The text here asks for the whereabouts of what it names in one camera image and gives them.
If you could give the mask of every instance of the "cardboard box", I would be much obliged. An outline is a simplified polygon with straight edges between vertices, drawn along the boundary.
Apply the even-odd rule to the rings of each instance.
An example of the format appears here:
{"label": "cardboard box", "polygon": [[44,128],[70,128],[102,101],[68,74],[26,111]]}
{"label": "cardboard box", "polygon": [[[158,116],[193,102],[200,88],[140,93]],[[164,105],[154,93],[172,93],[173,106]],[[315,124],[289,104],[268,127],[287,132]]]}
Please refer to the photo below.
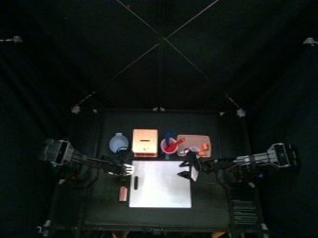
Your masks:
{"label": "cardboard box", "polygon": [[134,129],[132,132],[133,157],[157,156],[157,130]]}

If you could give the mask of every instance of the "table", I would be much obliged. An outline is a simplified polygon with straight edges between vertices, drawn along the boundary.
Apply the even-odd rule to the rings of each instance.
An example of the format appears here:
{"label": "table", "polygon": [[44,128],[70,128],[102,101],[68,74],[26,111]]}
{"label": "table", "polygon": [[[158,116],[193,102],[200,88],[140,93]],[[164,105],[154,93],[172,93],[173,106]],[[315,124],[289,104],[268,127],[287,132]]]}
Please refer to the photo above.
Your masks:
{"label": "table", "polygon": [[[132,142],[136,128],[157,129],[157,141],[168,131],[173,138],[180,134],[207,135],[213,158],[249,153],[244,119],[232,112],[81,112],[73,116],[69,141],[81,153],[100,158],[112,153],[108,143],[114,133],[122,133]],[[158,153],[153,159],[164,160],[164,155]],[[169,159],[182,160],[176,155]],[[129,188],[129,178],[121,181],[102,171],[93,176],[97,179],[85,189],[57,185],[50,209],[53,229],[70,229],[77,234],[88,230],[229,230],[228,194],[213,173],[191,182],[191,208],[130,208],[128,202],[117,201],[118,188],[122,184]]]}

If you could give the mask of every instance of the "small block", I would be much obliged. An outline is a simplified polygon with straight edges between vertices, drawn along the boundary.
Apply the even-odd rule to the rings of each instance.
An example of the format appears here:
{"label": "small block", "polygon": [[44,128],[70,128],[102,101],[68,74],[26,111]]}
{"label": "small block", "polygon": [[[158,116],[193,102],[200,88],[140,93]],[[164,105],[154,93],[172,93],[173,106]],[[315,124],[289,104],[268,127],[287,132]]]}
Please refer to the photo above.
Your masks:
{"label": "small block", "polygon": [[199,151],[199,156],[204,156],[204,151]]}
{"label": "small block", "polygon": [[126,201],[126,188],[124,186],[120,187],[118,201],[120,202],[125,202]]}
{"label": "small block", "polygon": [[203,150],[208,151],[208,144],[207,143],[203,143]]}

